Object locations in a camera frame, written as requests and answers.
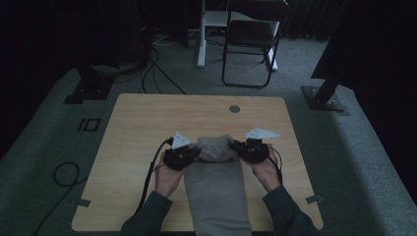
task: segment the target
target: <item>black chair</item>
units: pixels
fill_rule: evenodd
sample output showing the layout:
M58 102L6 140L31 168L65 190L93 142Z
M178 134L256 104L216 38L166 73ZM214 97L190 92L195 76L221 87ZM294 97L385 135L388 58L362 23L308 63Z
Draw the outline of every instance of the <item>black chair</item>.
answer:
M240 13L250 20L233 20L232 12ZM276 56L276 49L279 43L279 35L289 14L289 6L284 0L235 0L230 1L228 6L228 17L226 37L223 48L223 69L221 79L227 86L245 88L263 88L268 85L272 66ZM279 22L276 33L270 22ZM228 44L238 47L253 47L262 49L263 53L229 51ZM263 55L261 63L266 62L269 51L273 49L272 58L269 63L268 79L261 85L233 84L224 79L227 53Z

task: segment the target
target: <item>gray cloth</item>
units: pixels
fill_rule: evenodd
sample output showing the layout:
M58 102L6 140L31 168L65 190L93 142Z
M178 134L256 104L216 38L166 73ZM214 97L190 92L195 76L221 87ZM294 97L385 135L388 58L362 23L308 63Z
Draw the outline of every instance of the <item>gray cloth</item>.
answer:
M198 236L252 235L242 166L228 147L230 139L199 138L200 160L184 176Z

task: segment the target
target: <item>black cable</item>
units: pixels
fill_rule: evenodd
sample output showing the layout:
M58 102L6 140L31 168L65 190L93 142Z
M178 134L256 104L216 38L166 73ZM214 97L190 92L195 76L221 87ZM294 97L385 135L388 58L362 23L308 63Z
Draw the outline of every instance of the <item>black cable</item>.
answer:
M165 76L165 78L169 81L169 82L171 82L171 84L172 85L174 85L175 87L177 87L178 89L180 89L181 90L181 92L183 93L183 94L187 94L187 93L185 93L177 84L175 84L175 82L173 82L172 80L171 80L171 78L169 78L166 74L165 74L165 72L154 62L154 61L152 61L152 59L149 59L152 63L153 63L153 65L155 65L156 66L156 68Z
M145 80L146 80L146 77L147 77L147 75L148 75L148 73L149 73L149 71L150 71L150 69L153 69L153 67L155 66L161 73L162 73L162 75L172 84L172 85L174 85L175 87L177 87L179 90L181 90L181 92L183 93L183 94L186 94L177 84L175 84L175 82L174 81L172 81L172 79L171 78L169 78L169 76L168 75L166 75L166 73L156 64L156 62L157 62L157 60L159 59L159 52L156 50L156 49L154 49L154 48L152 48L152 50L156 53L156 59L155 60L152 60L151 58L149 58L149 61L150 61L150 63L151 63L151 65L149 66L149 68L146 70L146 72L144 73L144 75L143 75L143 77L142 77L142 83L141 83L141 86L139 87L139 92L141 92L141 89L143 89L144 90L144 93L147 93L147 90L146 90L146 88L145 88ZM159 93L161 93L161 91L160 91L160 89L159 89L159 87L157 86L157 84L156 84L156 80L155 80L155 78L153 78L153 81L154 81L154 83L155 83L155 85L156 85L156 89L158 90L158 92Z
M172 145L173 142L173 138L169 138L168 140L165 140L157 149L155 156L153 157L153 161L150 163L149 166L149 170L148 170L148 175L147 175L147 179L145 180L145 184L144 184L144 190L142 191L142 197L141 197L141 201L139 202L139 206L135 211L135 214L138 213L138 211L144 206L145 203L145 198L147 197L147 192L148 192L148 186L149 186L149 182L150 182L150 176L152 175L153 172L153 168L155 166L155 162L157 157L159 156L159 152L162 149L162 147L166 144Z
M150 63L150 64L149 64L148 69L147 69L147 70L145 71L145 73L143 74L143 76L142 76L142 81L141 81L141 85L139 86L139 90L138 90L138 92L141 92L141 89L144 89L144 93L147 93L147 90L146 90L146 88L145 88L145 79L146 79L146 77L147 77L147 75L148 75L148 73L149 73L150 69L152 69L152 72L153 72L153 77L155 76L153 66L154 66L154 63L156 63L156 62L159 60L159 53L158 53L157 51L155 51L155 52L156 52L156 58L155 58L154 62L152 61L152 63Z
M264 152L264 150L263 149L261 149L259 146L257 146L257 145L250 145L250 147L252 147L252 148L256 148L256 149L258 149L260 152ZM272 158L270 158L270 156L269 156L269 149L270 148L272 148L272 150L273 151L275 151L277 154L278 154L278 156L279 156L279 165L280 165L280 167L278 167L278 164L277 163L275 163L275 161L274 160L272 160ZM273 166L275 167L275 169L276 169L276 173L278 174L278 178L279 178L279 182L282 184L282 157L281 157L281 154L279 154L279 152L275 149L275 148L273 148L273 147L268 147L268 159L269 159L269 161L270 162L272 162L272 164L273 164Z
M57 178L57 173L59 171L59 169L62 166L65 165L73 165L74 167L76 167L76 176L74 177L72 183L70 184L62 184L58 178ZM52 212L62 203L62 201L64 201L64 199L68 196L68 194L70 194L71 190L73 190L73 188L85 181L87 181L88 178L84 178L82 180L78 180L80 176L80 167L78 166L78 164L76 162L72 162L72 161L68 161L68 162L64 162L60 165L58 165L57 167L55 167L54 171L53 171L53 181L55 182L56 185L60 186L60 187L66 187L67 192L65 192L65 194L61 197L61 199L55 204L55 206L49 211L49 213L42 219L42 221L39 223L39 225L37 226L36 230L33 233L33 236L36 236L37 233L39 232L40 228L42 227L43 223L45 223L46 219L52 214Z

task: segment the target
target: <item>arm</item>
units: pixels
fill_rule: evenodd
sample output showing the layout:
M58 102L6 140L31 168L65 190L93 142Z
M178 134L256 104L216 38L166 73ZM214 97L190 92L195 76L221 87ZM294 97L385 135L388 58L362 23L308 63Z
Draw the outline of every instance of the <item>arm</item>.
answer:
M168 214L172 202L169 196L177 189L178 184L187 168L172 170L163 163L164 153L159 164L154 168L155 190L150 193L144 206L122 226L123 236L159 235L163 219Z
M321 235L310 217L295 204L283 186L264 197L276 235Z
M269 159L258 164L251 164L252 172L267 190L264 203L272 217L273 230L276 235L320 235L320 231L313 225L310 217L295 204L291 196L279 182L275 165L277 158L269 147Z

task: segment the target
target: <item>gray carpet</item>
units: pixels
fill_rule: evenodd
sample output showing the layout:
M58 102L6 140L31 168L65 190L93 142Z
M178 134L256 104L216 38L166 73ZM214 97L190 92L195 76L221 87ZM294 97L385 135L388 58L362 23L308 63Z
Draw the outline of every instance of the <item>gray carpet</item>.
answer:
M210 39L221 40L212 36ZM170 41L155 45L157 65L188 94L280 96L288 106L300 149L325 223L325 235L416 235L417 209L393 169L384 148L358 105L354 93L339 87L336 94L350 116L312 111L301 86L320 86L310 80L326 43L315 39L284 38L278 48L278 71L266 88L230 88L222 84L220 46L208 44L206 66L197 68L198 41L190 46ZM240 57L234 63L253 62ZM266 78L265 65L233 66L231 77ZM101 71L112 71L97 67ZM154 70L162 93L180 91ZM79 180L88 177L112 108L120 93L138 92L141 75L118 77L107 100L63 104L79 81L70 71L58 81L33 119L0 162L0 235L33 235L67 188L53 181L56 166L75 161ZM158 93L149 71L145 81L149 93ZM83 119L101 122L97 131L79 131ZM58 179L70 183L75 169L60 169ZM71 229L76 205L85 183L77 185L42 225L38 235L118 235L117 232L78 233Z

